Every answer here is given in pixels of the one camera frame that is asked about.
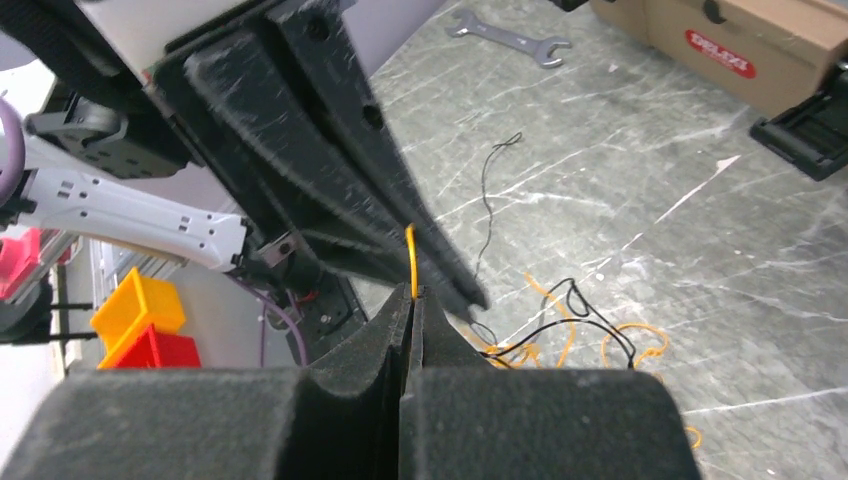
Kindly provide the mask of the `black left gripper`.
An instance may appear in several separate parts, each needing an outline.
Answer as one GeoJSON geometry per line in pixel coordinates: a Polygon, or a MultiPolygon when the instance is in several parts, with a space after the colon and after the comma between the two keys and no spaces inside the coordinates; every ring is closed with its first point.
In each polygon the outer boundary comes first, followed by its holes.
{"type": "Polygon", "coordinates": [[[285,1],[5,1],[31,60],[1,73],[1,224],[96,238],[249,287],[292,253],[395,285],[393,255],[342,212],[339,156],[269,12],[285,1]]]}

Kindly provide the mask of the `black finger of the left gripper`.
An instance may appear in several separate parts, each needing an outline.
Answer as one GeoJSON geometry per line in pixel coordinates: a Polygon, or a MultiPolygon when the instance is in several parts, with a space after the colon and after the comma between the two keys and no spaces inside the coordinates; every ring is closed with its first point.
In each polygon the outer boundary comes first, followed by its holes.
{"type": "Polygon", "coordinates": [[[337,191],[342,212],[353,213],[368,234],[405,252],[404,231],[415,229],[417,278],[438,292],[446,309],[489,307],[487,293],[423,201],[392,136],[382,108],[335,1],[285,1],[268,17],[293,58],[284,72],[304,76],[310,124],[320,145],[341,160],[329,176],[352,175],[337,191]]]}

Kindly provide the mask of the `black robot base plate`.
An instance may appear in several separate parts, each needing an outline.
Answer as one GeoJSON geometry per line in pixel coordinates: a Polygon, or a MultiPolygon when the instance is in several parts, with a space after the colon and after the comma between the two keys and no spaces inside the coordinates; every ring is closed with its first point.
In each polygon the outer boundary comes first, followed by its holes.
{"type": "Polygon", "coordinates": [[[303,254],[290,254],[271,277],[252,280],[263,321],[306,366],[360,330],[368,316],[350,281],[303,254]]]}

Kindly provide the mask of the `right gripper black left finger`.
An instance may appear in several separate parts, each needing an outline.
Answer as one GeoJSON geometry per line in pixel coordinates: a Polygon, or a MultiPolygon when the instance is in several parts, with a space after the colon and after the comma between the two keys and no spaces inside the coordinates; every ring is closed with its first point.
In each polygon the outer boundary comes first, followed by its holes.
{"type": "Polygon", "coordinates": [[[5,479],[393,479],[412,295],[307,367],[75,374],[42,402],[5,479]]]}

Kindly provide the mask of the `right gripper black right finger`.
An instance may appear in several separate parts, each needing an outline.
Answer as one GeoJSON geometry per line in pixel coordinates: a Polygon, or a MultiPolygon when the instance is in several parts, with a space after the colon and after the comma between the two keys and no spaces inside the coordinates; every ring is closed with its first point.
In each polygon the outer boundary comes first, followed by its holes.
{"type": "Polygon", "coordinates": [[[634,370],[498,369],[437,298],[399,290],[403,479],[697,479],[678,407],[634,370]]]}

